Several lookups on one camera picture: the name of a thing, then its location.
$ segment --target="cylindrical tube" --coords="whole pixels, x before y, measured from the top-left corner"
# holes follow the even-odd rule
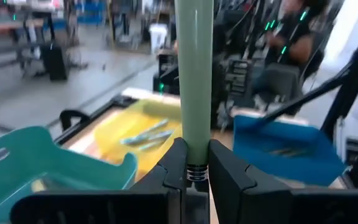
[[[175,0],[183,138],[188,164],[208,163],[211,138],[212,0]]]

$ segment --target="blue plastic tray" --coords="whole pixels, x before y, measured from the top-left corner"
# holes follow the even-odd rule
[[[115,166],[57,147],[41,127],[0,138],[0,223],[20,199],[40,190],[126,189],[134,183],[137,161],[127,154]]]
[[[260,170],[299,180],[306,184],[329,186],[344,172],[345,165],[330,140],[311,126],[272,122],[259,131],[246,131],[258,118],[234,118],[235,155]],[[282,149],[298,150],[297,156],[277,154]]]

